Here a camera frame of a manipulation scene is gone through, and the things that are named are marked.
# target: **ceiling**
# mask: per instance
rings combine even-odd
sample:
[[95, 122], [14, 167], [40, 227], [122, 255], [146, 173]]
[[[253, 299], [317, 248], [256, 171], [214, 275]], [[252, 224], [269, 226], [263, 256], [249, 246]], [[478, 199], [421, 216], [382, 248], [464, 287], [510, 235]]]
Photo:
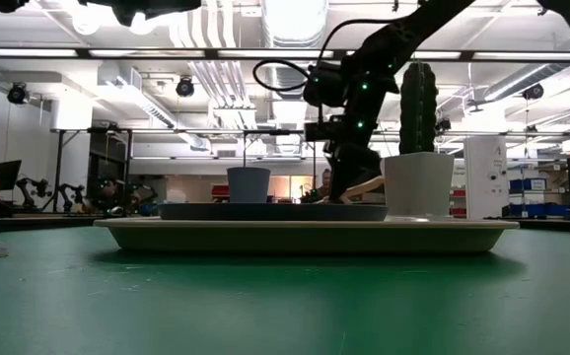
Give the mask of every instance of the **ceiling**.
[[[233, 1], [233, 35], [238, 47], [264, 47], [264, 34], [261, 23], [260, 0]], [[128, 28], [112, 24], [101, 25], [92, 35], [81, 35], [73, 28], [71, 13], [66, 11], [68, 1], [32, 1], [32, 4], [14, 14], [0, 14], [0, 46], [59, 46], [59, 47], [173, 47], [168, 26], [156, 26], [147, 35], [135, 35]], [[405, 16], [414, 11], [416, 0], [401, 0], [399, 11], [392, 11], [392, 1], [382, 0], [329, 0], [324, 35], [339, 23], [355, 18], [386, 19]], [[436, 34], [428, 38], [419, 49], [450, 50], [556, 50], [570, 39], [570, 30], [563, 19], [548, 12], [539, 17], [540, 10], [533, 0], [477, 0], [463, 13], [455, 17]], [[202, 9], [202, 33], [207, 28], [207, 7]], [[292, 17], [292, 26], [296, 16]], [[221, 22], [221, 8], [218, 12]], [[366, 36], [379, 26], [357, 25], [338, 32], [329, 48], [358, 48]], [[100, 61], [84, 60], [0, 60], [0, 71], [54, 71], [70, 78], [98, 96], [103, 103], [95, 110], [95, 118], [113, 119], [124, 125], [146, 127], [148, 115], [126, 98], [108, 94], [107, 86], [98, 85]], [[255, 61], [241, 61], [241, 68], [251, 102], [256, 108], [256, 122], [266, 122], [273, 118], [274, 96], [254, 82], [251, 74]], [[178, 60], [124, 60], [118, 65], [133, 67], [143, 76], [143, 90], [160, 105], [173, 114], [208, 113], [211, 101], [205, 90], [193, 79], [195, 93], [190, 98], [180, 98], [176, 94], [179, 75], [190, 75], [191, 70], [185, 61]], [[445, 104], [441, 115], [452, 122], [463, 121], [467, 116], [466, 101], [479, 96], [487, 88], [525, 67], [525, 64], [511, 63], [432, 63], [439, 86], [439, 104]], [[265, 70], [259, 76], [265, 77]], [[397, 73], [401, 81], [402, 70]], [[504, 111], [508, 122], [532, 123], [545, 117], [556, 117], [570, 110], [570, 68], [542, 82], [546, 95], [532, 102], [527, 112], [527, 103], [521, 98], [508, 98], [497, 104], [483, 107], [487, 111]], [[315, 119], [317, 111], [308, 107], [296, 115], [294, 121]], [[380, 113], [382, 127], [392, 126], [400, 114], [399, 96], [388, 94]], [[205, 127], [206, 115], [188, 115], [184, 123], [191, 127]], [[570, 116], [560, 123], [570, 123]]]

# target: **gray plant pot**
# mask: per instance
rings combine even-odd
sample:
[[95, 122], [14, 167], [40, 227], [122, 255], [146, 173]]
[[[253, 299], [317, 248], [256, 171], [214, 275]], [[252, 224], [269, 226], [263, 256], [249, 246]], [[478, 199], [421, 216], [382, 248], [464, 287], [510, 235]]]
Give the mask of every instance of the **gray plant pot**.
[[454, 156], [412, 153], [382, 160], [389, 216], [445, 217], [450, 213]]
[[230, 201], [233, 203], [266, 203], [270, 170], [237, 167], [228, 169]]

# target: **air duct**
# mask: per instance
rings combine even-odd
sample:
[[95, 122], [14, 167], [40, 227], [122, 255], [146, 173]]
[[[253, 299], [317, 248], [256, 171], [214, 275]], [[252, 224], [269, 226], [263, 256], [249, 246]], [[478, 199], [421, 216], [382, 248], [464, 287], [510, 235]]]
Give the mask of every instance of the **air duct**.
[[[557, 51], [570, 51], [570, 40], [560, 45]], [[570, 67], [567, 63], [531, 64], [484, 91], [484, 99], [496, 102], [517, 94], [540, 81]]]
[[[272, 48], [320, 46], [326, 26], [328, 0], [261, 0], [261, 8], [266, 46]], [[306, 67], [309, 63], [298, 64]], [[270, 74], [272, 85], [276, 87], [294, 86], [305, 80], [299, 72], [291, 68], [271, 68]], [[283, 99], [299, 99], [302, 93], [303, 89], [279, 94]]]

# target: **desk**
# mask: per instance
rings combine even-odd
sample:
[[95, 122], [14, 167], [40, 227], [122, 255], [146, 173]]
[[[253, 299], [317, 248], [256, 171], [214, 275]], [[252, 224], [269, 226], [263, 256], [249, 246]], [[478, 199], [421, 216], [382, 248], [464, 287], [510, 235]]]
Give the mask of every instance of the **desk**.
[[0, 234], [0, 354], [570, 354], [570, 234], [465, 257], [134, 255]]

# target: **potted cactus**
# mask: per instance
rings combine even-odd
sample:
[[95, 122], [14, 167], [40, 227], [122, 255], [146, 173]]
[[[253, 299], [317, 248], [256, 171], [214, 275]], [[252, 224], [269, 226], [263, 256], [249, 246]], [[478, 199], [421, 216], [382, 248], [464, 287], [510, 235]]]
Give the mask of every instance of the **potted cactus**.
[[447, 216], [454, 157], [434, 153], [436, 76], [429, 64], [410, 64], [401, 85], [399, 156], [382, 161], [392, 216]]

